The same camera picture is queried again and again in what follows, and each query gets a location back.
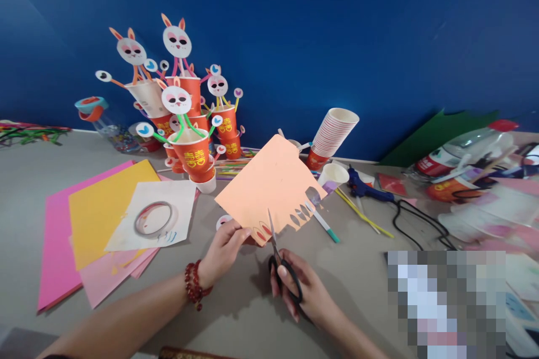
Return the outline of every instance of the white paper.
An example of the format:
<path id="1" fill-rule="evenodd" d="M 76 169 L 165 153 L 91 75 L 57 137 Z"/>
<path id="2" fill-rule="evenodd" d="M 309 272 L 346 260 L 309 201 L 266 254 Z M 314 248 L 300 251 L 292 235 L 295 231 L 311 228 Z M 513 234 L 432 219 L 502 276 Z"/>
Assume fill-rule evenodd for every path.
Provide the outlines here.
<path id="1" fill-rule="evenodd" d="M 522 300 L 539 301 L 539 264 L 529 256 L 505 255 L 505 280 Z"/>
<path id="2" fill-rule="evenodd" d="M 139 182 L 127 212 L 114 231 L 105 251 L 129 251 L 167 247 L 187 238 L 197 187 L 191 181 Z M 137 215 L 148 205 L 164 201 L 172 206 L 172 218 L 166 228 L 148 238 L 135 231 Z M 154 208 L 145 222 L 147 233 L 159 230 L 167 221 L 166 206 Z"/>

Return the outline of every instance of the plastic bottle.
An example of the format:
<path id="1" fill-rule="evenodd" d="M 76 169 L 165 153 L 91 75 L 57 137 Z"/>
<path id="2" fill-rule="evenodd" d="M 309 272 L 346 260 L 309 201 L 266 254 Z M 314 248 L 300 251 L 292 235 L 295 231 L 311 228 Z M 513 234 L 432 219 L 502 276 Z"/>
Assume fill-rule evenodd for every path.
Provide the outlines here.
<path id="1" fill-rule="evenodd" d="M 505 132 L 515 130 L 518 124 L 500 119 L 483 129 L 457 136 L 408 167 L 404 174 L 419 182 L 429 182 L 448 174 L 459 165 L 462 158 L 473 164 L 488 153 Z"/>
<path id="2" fill-rule="evenodd" d="M 90 97 L 75 103 L 79 110 L 79 118 L 91 122 L 95 130 L 107 139 L 121 153 L 135 153 L 140 145 L 132 134 L 109 111 L 108 103 L 103 97 Z"/>

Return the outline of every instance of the yellow paper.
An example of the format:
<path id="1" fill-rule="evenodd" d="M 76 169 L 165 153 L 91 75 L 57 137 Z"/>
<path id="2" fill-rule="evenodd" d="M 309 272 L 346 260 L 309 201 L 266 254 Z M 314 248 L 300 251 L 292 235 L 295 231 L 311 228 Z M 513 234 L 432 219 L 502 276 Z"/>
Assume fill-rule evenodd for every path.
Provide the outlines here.
<path id="1" fill-rule="evenodd" d="M 159 181 L 159 177 L 150 162 L 144 160 L 70 195 L 77 270 L 107 254 L 104 249 L 131 202 L 136 185 L 151 181 Z"/>
<path id="2" fill-rule="evenodd" d="M 303 214 L 309 187 L 321 198 L 327 195 L 299 159 L 298 148 L 275 135 L 215 201 L 242 227 L 250 227 L 252 237 L 263 246 L 271 238 L 268 208 L 276 233 L 287 224 L 297 230 L 309 220 Z"/>

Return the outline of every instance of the blue glue gun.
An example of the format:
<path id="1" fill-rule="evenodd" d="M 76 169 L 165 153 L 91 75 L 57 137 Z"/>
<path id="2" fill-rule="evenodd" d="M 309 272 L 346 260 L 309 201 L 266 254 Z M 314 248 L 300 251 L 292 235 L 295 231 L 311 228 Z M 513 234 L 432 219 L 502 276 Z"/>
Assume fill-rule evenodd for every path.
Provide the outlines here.
<path id="1" fill-rule="evenodd" d="M 348 186 L 351 188 L 351 193 L 353 196 L 370 196 L 381 202 L 395 201 L 395 196 L 392 193 L 375 190 L 374 188 L 371 188 L 367 184 L 365 184 L 359 178 L 358 172 L 354 168 L 352 168 L 351 164 L 348 168 L 348 174 L 350 176 L 350 178 L 348 179 Z"/>

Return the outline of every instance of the gray table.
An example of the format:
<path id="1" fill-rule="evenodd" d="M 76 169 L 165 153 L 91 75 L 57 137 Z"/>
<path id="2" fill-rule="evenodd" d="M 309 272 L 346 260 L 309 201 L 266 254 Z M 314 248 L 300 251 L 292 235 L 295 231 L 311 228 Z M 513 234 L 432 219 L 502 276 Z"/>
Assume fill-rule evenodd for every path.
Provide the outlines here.
<path id="1" fill-rule="evenodd" d="M 72 133 L 62 147 L 38 142 L 0 149 L 0 323 L 51 334 L 62 334 L 91 314 L 84 291 L 79 291 L 46 314 L 36 316 L 43 243 L 45 197 L 95 176 L 129 159 L 149 158 L 163 169 L 165 155 L 123 155 L 97 134 Z M 397 174 L 395 167 L 354 164 L 364 172 Z M 174 180 L 181 175 L 165 173 Z M 183 271 L 202 257 L 224 211 L 214 197 L 226 186 L 218 182 L 211 195 L 201 195 L 194 208 L 188 239 L 162 248 L 139 280 L 128 279 L 101 306 Z M 339 198 L 330 195 L 322 216 L 341 243 L 334 244 L 315 221 L 300 231 L 284 230 L 279 243 L 304 257 L 317 271 L 331 296 L 358 326 L 392 358 L 413 358 L 406 335 L 398 331 L 396 307 L 387 303 L 387 270 L 382 253 L 412 250 L 409 241 L 391 225 L 395 208 L 364 199 L 367 215 L 395 234 L 380 236 Z M 410 215 L 399 223 L 423 246 L 440 249 L 437 233 Z M 204 310 L 187 307 L 142 349 L 157 353 L 164 345 L 238 358 L 338 357 L 329 340 L 312 325 L 296 325 L 269 287 L 270 247 L 244 246 L 230 272 L 204 301 Z"/>

